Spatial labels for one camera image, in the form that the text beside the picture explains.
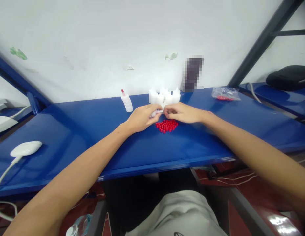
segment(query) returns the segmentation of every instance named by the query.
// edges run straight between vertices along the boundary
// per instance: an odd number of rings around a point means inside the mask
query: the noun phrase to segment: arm
[[[212,112],[183,103],[166,106],[164,113],[168,119],[203,123],[260,177],[305,201],[305,168],[265,141],[220,119]]]
[[[125,123],[77,157],[21,210],[4,235],[58,235],[66,214],[90,189],[122,143],[158,121],[161,114],[149,118],[156,109],[162,107],[138,107]]]

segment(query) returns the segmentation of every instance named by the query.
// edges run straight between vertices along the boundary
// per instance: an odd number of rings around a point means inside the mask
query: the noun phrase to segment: floor
[[[235,167],[237,164],[239,164],[238,161],[226,162],[226,163],[217,164],[217,167],[222,172]],[[270,227],[270,229],[273,231],[275,235],[286,235],[284,234],[285,232],[283,231],[283,229],[279,228],[278,225],[276,224],[276,221],[278,220],[282,220],[282,221],[284,220],[286,222],[286,230],[295,232],[296,234],[294,235],[298,235],[298,232],[300,232],[301,235],[304,235],[303,225],[298,221],[298,219],[294,216],[294,214],[291,215],[291,212],[293,210],[292,206],[289,205],[288,202],[285,200],[285,198],[281,196],[272,186],[267,184],[260,177],[254,177],[256,175],[251,170],[246,169],[231,174],[229,176],[225,176],[226,178],[231,178],[231,179],[245,176],[237,180],[229,180],[229,179],[209,180],[208,179],[209,172],[203,170],[196,170],[195,172],[201,184],[238,188],[238,190],[250,202],[250,204],[254,207],[254,209],[266,222],[266,224]],[[76,207],[74,207],[68,213],[68,215],[66,216],[66,218],[62,223],[59,236],[66,235],[67,229],[75,222],[75,220],[78,217],[85,214],[92,214],[96,203],[99,200],[103,200],[104,198],[105,198],[105,194],[101,182],[95,183],[92,186],[92,188],[89,190],[87,198],[84,198],[80,202],[78,202]],[[26,202],[18,203],[18,209],[20,210],[25,204]],[[10,207],[7,207],[5,205],[0,205],[0,208],[7,214],[11,214],[11,215],[13,214],[13,210]],[[286,217],[282,214],[282,212],[288,212],[290,216]],[[230,235],[232,236],[251,235],[245,223],[243,222],[237,210],[232,204],[229,204],[229,223],[230,223]],[[8,225],[9,222],[0,218],[0,227],[6,227]],[[103,236],[111,235],[108,216],[106,217],[104,223],[104,229],[102,235]]]

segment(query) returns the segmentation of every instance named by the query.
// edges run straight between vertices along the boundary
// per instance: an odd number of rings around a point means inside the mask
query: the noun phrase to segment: finger
[[[142,106],[142,108],[147,109],[147,108],[151,107],[152,105],[154,105],[154,104],[148,104],[148,105]]]
[[[164,107],[165,110],[174,110],[177,112],[177,110],[179,109],[179,104],[178,103],[174,103],[174,104],[171,104],[171,105],[166,105]]]
[[[167,116],[168,114],[171,114],[171,113],[176,113],[175,111],[170,110],[170,109],[166,109],[166,108],[164,108],[163,112],[164,112],[164,114],[165,114],[166,116]]]
[[[151,119],[147,122],[147,125],[150,126],[150,125],[152,125],[153,123],[158,122],[160,116],[161,116],[161,113],[159,113],[159,114],[157,114],[155,117],[151,118]]]
[[[147,110],[149,110],[151,113],[153,113],[157,109],[162,110],[162,106],[159,104],[151,104],[151,106],[147,108]]]
[[[166,117],[170,120],[180,120],[183,114],[168,114]]]

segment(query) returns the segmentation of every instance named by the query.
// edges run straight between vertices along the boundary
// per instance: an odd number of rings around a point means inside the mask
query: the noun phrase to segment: hand
[[[128,120],[125,121],[124,125],[132,134],[143,131],[148,126],[156,123],[159,120],[161,113],[156,114],[156,116],[153,118],[150,118],[151,114],[157,109],[162,110],[162,106],[159,104],[149,104],[146,106],[137,107]]]
[[[164,114],[171,120],[174,119],[184,123],[195,123],[203,122],[205,116],[212,113],[179,102],[165,106]]]

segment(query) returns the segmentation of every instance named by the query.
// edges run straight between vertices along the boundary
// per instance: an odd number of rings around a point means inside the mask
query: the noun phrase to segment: black cushion
[[[305,66],[287,66],[269,74],[266,83],[276,89],[296,91],[305,87]]]

